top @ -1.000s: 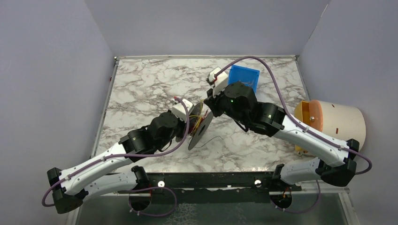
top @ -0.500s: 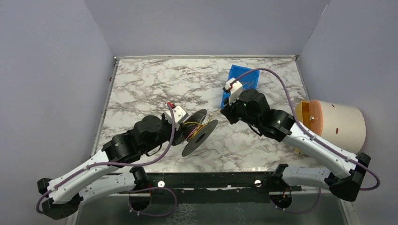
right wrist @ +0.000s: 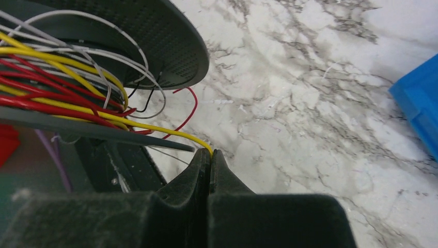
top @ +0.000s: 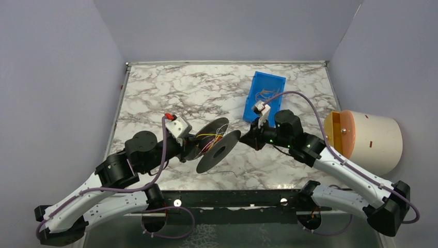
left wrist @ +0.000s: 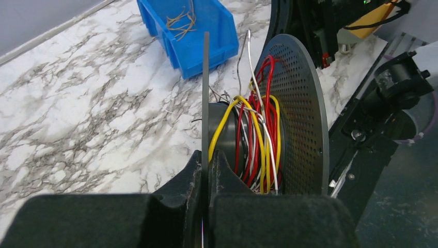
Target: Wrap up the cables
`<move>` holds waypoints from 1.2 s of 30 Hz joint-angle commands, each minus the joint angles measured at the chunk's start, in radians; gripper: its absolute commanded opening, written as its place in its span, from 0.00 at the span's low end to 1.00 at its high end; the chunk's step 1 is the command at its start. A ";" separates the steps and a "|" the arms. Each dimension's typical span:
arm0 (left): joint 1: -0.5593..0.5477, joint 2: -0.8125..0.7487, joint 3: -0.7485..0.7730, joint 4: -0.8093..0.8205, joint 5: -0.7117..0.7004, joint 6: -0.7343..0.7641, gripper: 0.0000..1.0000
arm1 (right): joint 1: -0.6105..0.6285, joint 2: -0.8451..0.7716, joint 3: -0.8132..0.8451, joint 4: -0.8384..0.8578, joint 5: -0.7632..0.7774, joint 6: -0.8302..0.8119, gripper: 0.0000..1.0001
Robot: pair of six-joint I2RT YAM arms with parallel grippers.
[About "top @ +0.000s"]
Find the grey perforated cable spool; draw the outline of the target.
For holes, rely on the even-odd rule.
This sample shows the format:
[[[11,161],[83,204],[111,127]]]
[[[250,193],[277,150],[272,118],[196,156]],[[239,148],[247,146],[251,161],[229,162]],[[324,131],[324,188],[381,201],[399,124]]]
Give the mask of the grey perforated cable spool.
[[[196,159],[200,158],[196,172],[205,173],[216,166],[225,158],[236,146],[241,131],[228,131],[230,122],[226,117],[220,117],[205,125],[195,136],[200,137],[200,153]]]

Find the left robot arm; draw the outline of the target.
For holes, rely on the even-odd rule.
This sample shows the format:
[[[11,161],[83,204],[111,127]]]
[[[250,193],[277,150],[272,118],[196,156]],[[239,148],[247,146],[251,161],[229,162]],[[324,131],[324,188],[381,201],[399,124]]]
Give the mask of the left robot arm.
[[[157,180],[168,161],[189,159],[200,138],[188,134],[181,142],[167,130],[162,141],[150,131],[140,131],[122,151],[109,155],[89,178],[60,202],[35,208],[40,244],[62,247],[81,239],[85,232],[119,215],[147,211],[166,213]]]

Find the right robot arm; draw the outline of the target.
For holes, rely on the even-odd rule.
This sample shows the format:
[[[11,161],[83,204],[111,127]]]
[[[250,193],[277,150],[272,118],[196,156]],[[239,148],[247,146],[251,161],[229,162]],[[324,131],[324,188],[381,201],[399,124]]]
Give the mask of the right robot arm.
[[[296,161],[325,172],[350,188],[335,190],[317,181],[301,189],[302,200],[318,207],[335,208],[363,218],[377,232],[394,237],[410,206],[410,186],[399,180],[391,182],[348,160],[323,139],[304,132],[301,120],[290,110],[275,114],[275,126],[256,118],[240,142],[255,150],[266,144],[288,149]]]

